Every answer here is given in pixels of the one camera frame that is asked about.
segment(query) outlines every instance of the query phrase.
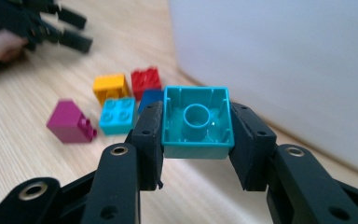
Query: white wall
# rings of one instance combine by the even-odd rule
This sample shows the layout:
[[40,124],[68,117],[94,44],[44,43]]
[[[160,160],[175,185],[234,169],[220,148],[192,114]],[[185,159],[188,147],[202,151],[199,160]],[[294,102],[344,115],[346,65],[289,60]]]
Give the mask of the white wall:
[[358,168],[358,0],[171,0],[180,67]]

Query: wood grain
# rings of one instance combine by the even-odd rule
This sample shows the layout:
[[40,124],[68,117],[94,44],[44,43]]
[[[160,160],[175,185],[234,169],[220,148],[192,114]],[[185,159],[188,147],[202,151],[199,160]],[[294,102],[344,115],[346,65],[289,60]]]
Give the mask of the wood grain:
[[[163,85],[197,85],[176,64],[169,4],[151,1],[65,0],[88,17],[83,34],[93,37],[83,55],[45,43],[0,67],[0,202],[21,182],[51,176],[62,186],[96,169],[102,151],[124,135],[90,144],[63,145],[46,122],[61,98],[76,101],[97,123],[101,107],[93,95],[99,75],[130,73],[155,65]],[[57,26],[52,18],[47,18]],[[277,131],[279,144],[296,141]],[[358,187],[358,173],[315,155],[335,178]],[[142,192],[143,223],[270,223],[264,192],[243,192],[229,160],[165,160],[165,187]]]

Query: yellow duplo block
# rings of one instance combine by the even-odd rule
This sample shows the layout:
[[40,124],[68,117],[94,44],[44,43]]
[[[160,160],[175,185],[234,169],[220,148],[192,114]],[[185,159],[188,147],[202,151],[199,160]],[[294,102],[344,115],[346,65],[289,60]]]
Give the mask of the yellow duplo block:
[[103,105],[107,98],[119,99],[131,96],[124,74],[113,74],[96,77],[94,79],[92,90],[100,102],[100,105]]

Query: magenta duplo block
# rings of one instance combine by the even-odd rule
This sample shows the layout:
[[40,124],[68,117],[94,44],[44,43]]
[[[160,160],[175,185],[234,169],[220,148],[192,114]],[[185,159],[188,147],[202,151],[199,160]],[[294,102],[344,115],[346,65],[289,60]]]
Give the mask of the magenta duplo block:
[[90,120],[72,100],[60,100],[47,124],[63,143],[88,143],[97,135]]

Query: blue duplo block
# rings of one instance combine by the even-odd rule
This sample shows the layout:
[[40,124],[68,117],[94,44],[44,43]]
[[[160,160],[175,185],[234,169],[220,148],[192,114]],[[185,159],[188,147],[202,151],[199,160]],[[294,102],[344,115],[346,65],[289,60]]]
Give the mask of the blue duplo block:
[[164,157],[225,159],[234,147],[229,104],[225,87],[166,87]]
[[164,100],[164,91],[161,90],[145,90],[144,95],[142,96],[141,103],[138,107],[138,114],[141,114],[144,111],[145,106],[155,103],[157,101]]
[[135,122],[134,98],[105,100],[100,119],[100,128],[104,134],[128,133]]

